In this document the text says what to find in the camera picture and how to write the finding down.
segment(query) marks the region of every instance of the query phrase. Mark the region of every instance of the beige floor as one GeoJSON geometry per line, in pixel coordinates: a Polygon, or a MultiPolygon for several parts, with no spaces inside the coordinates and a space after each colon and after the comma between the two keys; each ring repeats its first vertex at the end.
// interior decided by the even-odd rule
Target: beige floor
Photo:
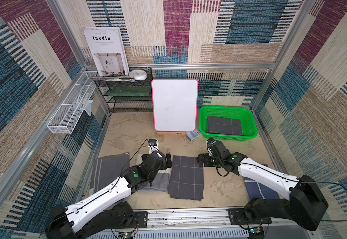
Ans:
{"type": "MultiPolygon", "coordinates": [[[[114,113],[109,122],[99,157],[129,152],[132,156],[145,139],[158,139],[159,146],[170,148],[171,155],[197,156],[206,153],[205,140],[200,136],[190,141],[181,135],[157,135],[152,112],[114,113]]],[[[265,146],[258,135],[241,141],[222,140],[230,152],[240,152],[259,163],[274,168],[265,146]]],[[[214,167],[204,168],[204,199],[201,201],[173,199],[167,192],[134,193],[125,199],[133,209],[198,208],[244,206],[248,194],[243,177],[229,174],[220,177],[214,167]]]]}

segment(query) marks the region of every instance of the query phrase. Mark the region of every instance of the pink whiteboard frame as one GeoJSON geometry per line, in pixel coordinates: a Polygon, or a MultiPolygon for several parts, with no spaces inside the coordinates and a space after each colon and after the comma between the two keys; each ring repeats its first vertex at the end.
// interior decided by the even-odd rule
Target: pink whiteboard frame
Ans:
{"type": "MultiPolygon", "coordinates": [[[[153,79],[151,81],[151,90],[152,90],[152,107],[153,109],[155,108],[155,105],[154,105],[154,88],[152,86],[152,82],[154,82],[154,80],[156,79],[153,79]]],[[[164,130],[164,131],[161,131],[161,130],[156,130],[156,124],[155,124],[155,111],[153,110],[154,112],[154,129],[158,132],[192,132],[192,131],[195,131],[196,130],[196,119],[197,119],[197,102],[198,102],[198,96],[199,96],[199,81],[196,80],[196,79],[177,79],[177,80],[195,80],[197,81],[197,84],[198,84],[198,88],[197,88],[197,91],[196,91],[196,106],[195,106],[195,111],[196,111],[196,115],[195,115],[195,128],[193,130],[190,130],[190,131],[179,131],[179,130],[164,130]]]]}

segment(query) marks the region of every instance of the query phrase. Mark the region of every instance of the blue cloth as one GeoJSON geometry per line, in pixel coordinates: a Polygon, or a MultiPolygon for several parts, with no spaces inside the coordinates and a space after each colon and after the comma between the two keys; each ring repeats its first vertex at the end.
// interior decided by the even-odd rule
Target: blue cloth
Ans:
{"type": "Polygon", "coordinates": [[[254,197],[263,199],[280,199],[276,191],[262,185],[261,183],[256,182],[253,179],[244,177],[244,183],[250,199],[254,197]]]}

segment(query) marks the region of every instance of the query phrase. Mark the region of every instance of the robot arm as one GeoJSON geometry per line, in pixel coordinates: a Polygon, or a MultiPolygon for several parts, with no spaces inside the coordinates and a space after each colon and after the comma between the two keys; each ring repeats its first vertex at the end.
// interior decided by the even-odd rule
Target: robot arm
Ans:
{"type": "MultiPolygon", "coordinates": [[[[160,152],[156,140],[149,140],[149,146],[149,154],[142,156],[143,163],[129,167],[108,186],[66,208],[61,204],[54,207],[45,229],[47,238],[84,239],[104,229],[133,228],[137,213],[128,203],[120,202],[111,210],[104,210],[151,184],[159,170],[171,167],[171,155],[160,152]]],[[[207,149],[208,154],[200,154],[197,158],[201,167],[222,167],[228,173],[256,180],[285,197],[276,200],[252,198],[244,207],[241,224],[278,217],[293,220],[310,231],[317,229],[328,203],[312,178],[283,174],[241,153],[231,154],[222,142],[213,138],[207,140],[207,149]]]]}
{"type": "Polygon", "coordinates": [[[252,198],[244,207],[244,219],[247,222],[278,217],[293,220],[310,231],[317,229],[328,208],[328,202],[312,178],[306,175],[301,178],[287,175],[241,153],[231,154],[222,142],[213,138],[209,138],[206,145],[208,154],[198,156],[199,166],[222,167],[228,173],[251,178],[285,197],[275,200],[252,198]]]}
{"type": "Polygon", "coordinates": [[[54,207],[45,229],[47,238],[84,239],[104,229],[134,227],[135,213],[128,203],[121,202],[111,210],[104,210],[152,185],[159,170],[172,166],[171,155],[160,152],[158,144],[157,140],[149,140],[149,154],[142,156],[143,162],[124,170],[103,189],[66,208],[61,204],[54,207]]]}

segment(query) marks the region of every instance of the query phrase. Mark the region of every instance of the folded cloth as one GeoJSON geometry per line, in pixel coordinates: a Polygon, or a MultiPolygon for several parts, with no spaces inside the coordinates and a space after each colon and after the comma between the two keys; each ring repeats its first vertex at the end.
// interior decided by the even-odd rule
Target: folded cloth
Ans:
{"type": "Polygon", "coordinates": [[[248,196],[250,199],[254,197],[262,199],[280,199],[278,193],[261,183],[258,183],[248,177],[244,177],[245,187],[247,188],[248,196]]]}
{"type": "Polygon", "coordinates": [[[129,167],[129,163],[127,163],[127,166],[124,166],[128,160],[128,153],[95,159],[90,182],[90,189],[93,189],[92,193],[96,193],[119,177],[123,167],[129,167]]]}
{"type": "Polygon", "coordinates": [[[168,193],[171,198],[198,200],[204,198],[204,171],[196,157],[173,156],[168,193]]]}
{"type": "MultiPolygon", "coordinates": [[[[142,154],[138,154],[136,164],[139,165],[142,162],[142,154]]],[[[152,187],[148,185],[142,189],[139,189],[138,192],[166,192],[168,190],[168,181],[170,180],[170,173],[170,168],[159,170],[155,179],[152,181],[152,187]]]]}
{"type": "Polygon", "coordinates": [[[207,133],[243,135],[243,129],[241,128],[240,120],[208,116],[207,133]]]}

